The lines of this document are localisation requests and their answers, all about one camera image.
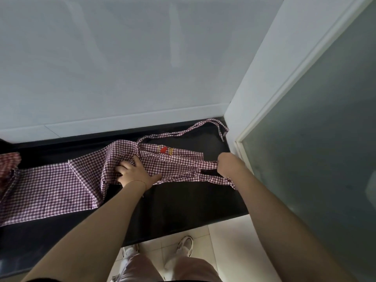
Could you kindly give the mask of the person's left hand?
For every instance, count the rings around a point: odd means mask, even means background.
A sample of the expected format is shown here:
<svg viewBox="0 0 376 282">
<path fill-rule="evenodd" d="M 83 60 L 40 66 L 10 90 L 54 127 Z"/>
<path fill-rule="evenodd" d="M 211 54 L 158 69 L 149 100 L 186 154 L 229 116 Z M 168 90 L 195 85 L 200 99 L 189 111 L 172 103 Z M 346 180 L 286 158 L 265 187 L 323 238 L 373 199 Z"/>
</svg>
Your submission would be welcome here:
<svg viewBox="0 0 376 282">
<path fill-rule="evenodd" d="M 126 186 L 130 186 L 131 184 L 137 184 L 141 186 L 141 190 L 144 192 L 149 190 L 153 185 L 146 185 L 146 177 L 149 175 L 148 172 L 145 170 L 141 160 L 138 156 L 133 156 L 133 169 L 128 171 L 117 171 L 117 166 L 115 170 L 120 176 L 118 179 L 127 179 L 128 184 Z"/>
</svg>

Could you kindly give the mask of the person's right hand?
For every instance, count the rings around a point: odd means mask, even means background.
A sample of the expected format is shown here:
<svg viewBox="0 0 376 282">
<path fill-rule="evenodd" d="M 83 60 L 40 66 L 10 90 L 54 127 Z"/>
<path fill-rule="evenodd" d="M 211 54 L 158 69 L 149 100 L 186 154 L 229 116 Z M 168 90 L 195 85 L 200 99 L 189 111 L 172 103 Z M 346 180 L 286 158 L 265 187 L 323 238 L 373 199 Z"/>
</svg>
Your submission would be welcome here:
<svg viewBox="0 0 376 282">
<path fill-rule="evenodd" d="M 226 178 L 233 179 L 237 175 L 240 175 L 248 170 L 245 163 L 233 153 L 222 152 L 220 155 L 229 155 L 229 158 L 228 158 L 229 170 L 228 170 L 228 177 Z"/>
</svg>

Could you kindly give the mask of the purple checkered apron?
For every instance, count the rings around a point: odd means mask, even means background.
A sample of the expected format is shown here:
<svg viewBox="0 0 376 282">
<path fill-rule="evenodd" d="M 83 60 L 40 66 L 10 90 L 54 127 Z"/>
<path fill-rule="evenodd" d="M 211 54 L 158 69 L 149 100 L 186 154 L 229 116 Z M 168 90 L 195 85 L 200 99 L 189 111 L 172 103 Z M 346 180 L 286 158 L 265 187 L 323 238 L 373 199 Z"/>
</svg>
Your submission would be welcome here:
<svg viewBox="0 0 376 282">
<path fill-rule="evenodd" d="M 203 153 L 144 143 L 146 139 L 183 136 L 206 123 L 217 126 L 224 141 L 229 129 L 211 118 L 179 132 L 144 136 L 137 141 L 117 140 L 99 151 L 63 163 L 28 169 L 17 167 L 14 180 L 0 202 L 0 227 L 100 207 L 109 186 L 119 184 L 120 174 L 115 167 L 121 161 L 134 164 L 134 155 L 149 175 L 162 174 L 156 185 L 210 182 L 234 188 L 228 179 L 202 173 L 218 166 L 217 161 L 205 161 Z"/>
</svg>

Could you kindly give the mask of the person's right forearm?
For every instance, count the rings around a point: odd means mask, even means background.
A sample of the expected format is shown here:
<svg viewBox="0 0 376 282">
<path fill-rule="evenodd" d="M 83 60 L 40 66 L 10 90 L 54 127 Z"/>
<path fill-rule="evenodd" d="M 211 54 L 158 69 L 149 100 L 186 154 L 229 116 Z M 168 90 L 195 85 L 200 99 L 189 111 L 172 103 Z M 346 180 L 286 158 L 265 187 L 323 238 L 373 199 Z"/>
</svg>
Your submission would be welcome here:
<svg viewBox="0 0 376 282">
<path fill-rule="evenodd" d="M 283 282 L 357 282 L 302 220 L 246 167 L 229 177 L 241 194 L 259 240 Z"/>
</svg>

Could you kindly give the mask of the person's left forearm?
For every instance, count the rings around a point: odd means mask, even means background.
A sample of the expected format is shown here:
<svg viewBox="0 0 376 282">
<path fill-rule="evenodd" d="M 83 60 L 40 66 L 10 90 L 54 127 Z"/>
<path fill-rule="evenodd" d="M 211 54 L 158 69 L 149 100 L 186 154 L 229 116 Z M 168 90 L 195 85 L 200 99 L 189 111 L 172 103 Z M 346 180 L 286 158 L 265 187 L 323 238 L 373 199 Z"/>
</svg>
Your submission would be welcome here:
<svg viewBox="0 0 376 282">
<path fill-rule="evenodd" d="M 145 192 L 131 184 L 65 235 L 22 282 L 106 282 L 133 211 Z"/>
</svg>

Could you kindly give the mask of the white shoe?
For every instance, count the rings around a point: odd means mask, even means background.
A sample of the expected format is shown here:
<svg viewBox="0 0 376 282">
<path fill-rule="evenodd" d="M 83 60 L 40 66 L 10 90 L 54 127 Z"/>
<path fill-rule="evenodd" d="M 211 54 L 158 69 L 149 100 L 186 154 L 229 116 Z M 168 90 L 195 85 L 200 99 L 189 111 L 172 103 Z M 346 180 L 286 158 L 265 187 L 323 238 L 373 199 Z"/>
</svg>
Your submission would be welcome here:
<svg viewBox="0 0 376 282">
<path fill-rule="evenodd" d="M 128 261 L 130 258 L 139 254 L 139 244 L 122 247 L 121 253 L 123 256 L 123 261 Z"/>
<path fill-rule="evenodd" d="M 194 240 L 191 236 L 185 236 L 180 241 L 177 250 L 176 255 L 177 256 L 183 256 L 183 257 L 191 257 L 194 247 Z"/>
</svg>

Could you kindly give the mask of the light pink trousers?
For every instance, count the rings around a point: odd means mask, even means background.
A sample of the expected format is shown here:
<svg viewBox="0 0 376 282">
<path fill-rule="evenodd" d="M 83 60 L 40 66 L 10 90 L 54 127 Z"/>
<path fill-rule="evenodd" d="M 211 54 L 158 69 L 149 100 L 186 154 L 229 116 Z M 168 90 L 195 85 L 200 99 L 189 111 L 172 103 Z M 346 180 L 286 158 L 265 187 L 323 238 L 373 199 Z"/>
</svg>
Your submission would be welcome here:
<svg viewBox="0 0 376 282">
<path fill-rule="evenodd" d="M 214 267 L 207 261 L 187 256 L 175 256 L 172 263 L 172 280 L 223 282 Z M 135 254 L 122 262 L 119 274 L 110 282 L 167 282 L 145 254 Z"/>
</svg>

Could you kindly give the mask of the frosted glass door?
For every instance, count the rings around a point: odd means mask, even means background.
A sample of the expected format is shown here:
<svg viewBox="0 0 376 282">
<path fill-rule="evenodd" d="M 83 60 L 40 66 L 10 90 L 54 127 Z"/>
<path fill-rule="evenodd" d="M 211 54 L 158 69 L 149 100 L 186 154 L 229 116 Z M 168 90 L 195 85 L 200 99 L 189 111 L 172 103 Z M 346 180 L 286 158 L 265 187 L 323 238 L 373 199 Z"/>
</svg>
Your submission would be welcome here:
<svg viewBox="0 0 376 282">
<path fill-rule="evenodd" d="M 243 140 L 256 177 L 376 282 L 376 0 Z"/>
</svg>

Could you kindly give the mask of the red checkered cloth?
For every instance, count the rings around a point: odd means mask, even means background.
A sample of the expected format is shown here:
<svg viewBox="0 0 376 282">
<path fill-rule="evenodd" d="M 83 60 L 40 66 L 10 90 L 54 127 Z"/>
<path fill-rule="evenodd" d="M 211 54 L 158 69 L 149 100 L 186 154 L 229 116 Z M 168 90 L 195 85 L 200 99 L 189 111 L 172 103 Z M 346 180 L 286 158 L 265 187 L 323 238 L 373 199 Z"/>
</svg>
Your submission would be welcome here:
<svg viewBox="0 0 376 282">
<path fill-rule="evenodd" d="M 0 202 L 5 197 L 18 165 L 21 163 L 19 152 L 0 154 Z"/>
</svg>

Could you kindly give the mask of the white door frame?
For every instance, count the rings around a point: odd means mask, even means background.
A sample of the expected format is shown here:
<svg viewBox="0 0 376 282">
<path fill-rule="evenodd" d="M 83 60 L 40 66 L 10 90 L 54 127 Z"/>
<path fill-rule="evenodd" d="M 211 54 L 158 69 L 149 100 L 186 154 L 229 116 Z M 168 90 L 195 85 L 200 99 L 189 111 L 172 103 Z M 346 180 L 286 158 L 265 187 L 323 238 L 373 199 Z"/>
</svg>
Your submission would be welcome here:
<svg viewBox="0 0 376 282">
<path fill-rule="evenodd" d="M 250 170 L 245 137 L 372 1 L 283 1 L 225 114 Z"/>
</svg>

